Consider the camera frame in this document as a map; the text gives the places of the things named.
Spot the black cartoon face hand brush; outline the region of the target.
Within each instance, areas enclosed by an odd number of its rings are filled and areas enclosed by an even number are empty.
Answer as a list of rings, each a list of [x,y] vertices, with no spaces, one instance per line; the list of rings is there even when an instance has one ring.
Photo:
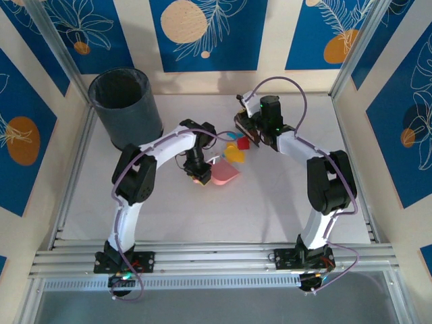
[[[239,112],[234,117],[234,123],[236,128],[245,135],[255,146],[259,147],[259,143],[261,141],[260,137],[252,137],[251,130],[252,128],[248,127],[248,115],[246,111]]]

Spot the pink plastic dustpan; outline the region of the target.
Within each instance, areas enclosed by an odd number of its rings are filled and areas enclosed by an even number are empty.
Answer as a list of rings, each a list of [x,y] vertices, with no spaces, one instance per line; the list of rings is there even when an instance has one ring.
[[[240,175],[240,171],[225,159],[219,158],[216,164],[210,165],[211,180],[217,186],[223,186]]]

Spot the dark grey trash bin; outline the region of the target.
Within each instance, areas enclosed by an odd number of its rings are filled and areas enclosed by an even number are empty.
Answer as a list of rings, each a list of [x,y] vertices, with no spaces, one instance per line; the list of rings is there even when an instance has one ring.
[[[162,136],[163,122],[144,72],[132,67],[108,70],[90,83],[88,97],[117,149]]]

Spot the black controller board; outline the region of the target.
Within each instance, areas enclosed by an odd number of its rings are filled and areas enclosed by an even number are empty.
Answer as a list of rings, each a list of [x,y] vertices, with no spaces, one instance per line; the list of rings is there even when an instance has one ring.
[[[131,292],[131,288],[135,288],[135,286],[136,282],[131,272],[116,273],[108,278],[107,287],[115,298],[128,295]]]

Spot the aluminium side rail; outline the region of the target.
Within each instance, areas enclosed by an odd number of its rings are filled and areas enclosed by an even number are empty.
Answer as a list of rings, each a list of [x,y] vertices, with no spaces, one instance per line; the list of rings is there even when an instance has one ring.
[[[331,98],[331,103],[333,105],[333,109],[335,111],[335,116],[340,129],[342,140],[344,142],[344,146],[346,148],[346,152],[350,160],[354,182],[356,184],[357,193],[358,193],[356,201],[357,201],[359,213],[362,215],[364,219],[364,223],[367,227],[367,231],[369,233],[369,240],[371,241],[372,244],[383,243],[379,229],[377,227],[377,224],[375,223],[375,220],[373,219],[371,212],[369,211],[369,206],[365,198],[362,180],[360,178],[360,173],[358,172],[358,163],[355,161],[356,155],[354,153],[354,146],[352,144],[352,141],[348,133],[348,127],[345,121],[343,120],[341,109],[338,107],[338,104],[336,103],[336,100],[334,98]]]
[[[67,184],[63,189],[61,199],[55,210],[55,218],[51,223],[47,240],[47,250],[53,249],[58,232],[63,231],[96,120],[96,112],[91,107],[85,115],[82,126],[80,127],[80,132],[78,133],[79,137],[72,149],[72,164],[67,173]]]

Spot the aluminium front rail frame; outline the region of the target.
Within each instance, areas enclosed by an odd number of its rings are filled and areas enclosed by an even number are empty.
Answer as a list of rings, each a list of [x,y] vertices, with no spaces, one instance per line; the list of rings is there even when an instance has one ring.
[[[207,275],[273,273],[273,251],[291,248],[282,243],[157,243],[138,242],[135,250],[155,253],[154,275]],[[60,240],[52,250],[35,254],[31,278],[84,277],[93,274],[99,240]],[[397,269],[399,262],[390,244],[346,244],[333,248],[336,269]]]

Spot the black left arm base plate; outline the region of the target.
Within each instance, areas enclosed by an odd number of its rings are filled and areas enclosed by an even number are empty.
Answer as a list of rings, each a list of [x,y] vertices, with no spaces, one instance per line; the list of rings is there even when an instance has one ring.
[[[136,272],[138,273],[152,273],[155,265],[154,252],[127,252],[125,257]],[[130,271],[129,266],[126,265],[124,259],[114,251],[113,257],[110,257],[105,252],[97,252],[95,254],[95,262],[93,272],[96,274],[114,274],[120,272]]]

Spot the aluminium corner post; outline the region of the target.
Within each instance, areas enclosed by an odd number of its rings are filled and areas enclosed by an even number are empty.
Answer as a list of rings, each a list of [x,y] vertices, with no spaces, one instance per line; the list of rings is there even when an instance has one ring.
[[[378,25],[391,0],[374,0],[372,8],[364,20],[364,24],[360,28],[358,35],[347,54],[345,62],[342,64],[341,69],[333,83],[328,95],[332,100],[336,100],[344,89],[347,81],[350,79],[351,73],[357,66],[361,55],[364,53],[371,37],[374,35]]]
[[[30,14],[34,24],[48,44],[52,54],[60,64],[70,82],[75,86],[77,92],[88,107],[92,104],[88,97],[88,87],[85,85],[82,75],[79,72],[70,52],[60,37],[56,27],[51,21],[39,0],[23,0],[27,12]]]

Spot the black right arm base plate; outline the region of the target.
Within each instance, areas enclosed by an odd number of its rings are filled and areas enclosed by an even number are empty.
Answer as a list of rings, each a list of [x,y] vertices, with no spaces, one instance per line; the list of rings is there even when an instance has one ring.
[[[335,269],[333,251],[328,245],[314,249],[278,248],[273,251],[277,270],[328,270]]]

